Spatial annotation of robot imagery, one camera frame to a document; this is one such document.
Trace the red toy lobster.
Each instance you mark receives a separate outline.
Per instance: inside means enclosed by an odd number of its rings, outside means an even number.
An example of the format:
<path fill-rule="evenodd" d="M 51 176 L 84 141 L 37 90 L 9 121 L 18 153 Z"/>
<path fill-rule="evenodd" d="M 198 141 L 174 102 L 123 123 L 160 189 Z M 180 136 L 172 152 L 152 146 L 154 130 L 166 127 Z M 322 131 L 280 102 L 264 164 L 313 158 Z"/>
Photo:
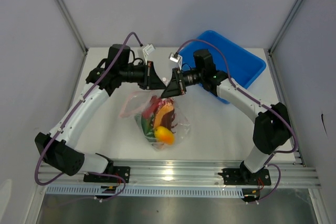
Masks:
<path fill-rule="evenodd" d="M 176 107 L 175 100 L 173 98 L 162 99 L 158 97 L 157 95 L 153 95 L 152 98 L 150 99 L 149 104 L 146 106 L 144 111 L 141 112 L 141 114 L 145 118 L 149 118 L 151 115 L 155 117 L 155 114 L 157 113 L 157 111 L 166 104 L 171 104 L 174 107 Z"/>

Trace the clear zip top bag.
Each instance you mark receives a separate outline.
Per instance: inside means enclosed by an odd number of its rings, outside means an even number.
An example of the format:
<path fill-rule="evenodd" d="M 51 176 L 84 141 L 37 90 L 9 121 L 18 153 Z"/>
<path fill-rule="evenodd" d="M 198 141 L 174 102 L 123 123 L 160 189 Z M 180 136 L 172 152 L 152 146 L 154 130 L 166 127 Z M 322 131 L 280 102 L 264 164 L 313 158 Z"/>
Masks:
<path fill-rule="evenodd" d="M 179 145 L 191 129 L 177 100 L 161 98 L 160 90 L 130 93 L 119 117 L 134 118 L 143 137 L 157 151 Z"/>

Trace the yellow orange toy fruit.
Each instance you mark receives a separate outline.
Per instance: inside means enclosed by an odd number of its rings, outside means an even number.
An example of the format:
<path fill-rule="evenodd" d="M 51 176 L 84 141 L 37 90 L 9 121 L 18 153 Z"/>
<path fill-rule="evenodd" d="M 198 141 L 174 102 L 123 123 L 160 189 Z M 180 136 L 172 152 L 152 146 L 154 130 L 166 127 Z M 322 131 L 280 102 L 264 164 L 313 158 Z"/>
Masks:
<path fill-rule="evenodd" d="M 175 141 L 174 134 L 163 126 L 158 126 L 154 129 L 154 136 L 158 142 L 167 145 L 173 145 Z"/>

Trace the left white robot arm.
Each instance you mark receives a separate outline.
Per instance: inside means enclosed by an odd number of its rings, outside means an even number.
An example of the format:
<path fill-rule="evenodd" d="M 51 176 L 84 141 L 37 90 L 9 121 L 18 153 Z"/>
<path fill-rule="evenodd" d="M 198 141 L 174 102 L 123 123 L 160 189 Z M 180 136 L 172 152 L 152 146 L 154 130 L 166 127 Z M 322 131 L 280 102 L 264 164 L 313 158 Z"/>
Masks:
<path fill-rule="evenodd" d="M 114 176 L 111 161 L 101 154 L 76 150 L 82 132 L 96 111 L 123 83 L 136 83 L 143 90 L 163 90 L 165 84 L 155 72 L 149 54 L 152 44 L 142 46 L 135 55 L 129 46 L 112 45 L 98 65 L 89 72 L 77 101 L 48 133 L 35 138 L 42 162 L 73 176 L 78 172 L 95 173 L 108 182 Z"/>

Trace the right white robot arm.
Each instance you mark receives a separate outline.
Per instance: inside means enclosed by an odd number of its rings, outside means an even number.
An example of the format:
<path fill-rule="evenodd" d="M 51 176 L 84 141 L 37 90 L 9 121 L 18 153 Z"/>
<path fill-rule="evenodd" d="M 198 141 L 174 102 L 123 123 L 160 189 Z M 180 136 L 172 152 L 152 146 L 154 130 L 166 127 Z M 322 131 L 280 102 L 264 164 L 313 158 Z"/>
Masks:
<path fill-rule="evenodd" d="M 226 71 L 218 70 L 208 49 L 193 53 L 195 67 L 189 71 L 172 70 L 172 77 L 162 98 L 184 95 L 188 86 L 200 84 L 212 95 L 228 101 L 243 112 L 254 124 L 254 147 L 240 165 L 240 179 L 251 184 L 258 179 L 259 171 L 271 160 L 276 150 L 291 137 L 287 108 L 282 103 L 264 104 L 238 85 Z"/>

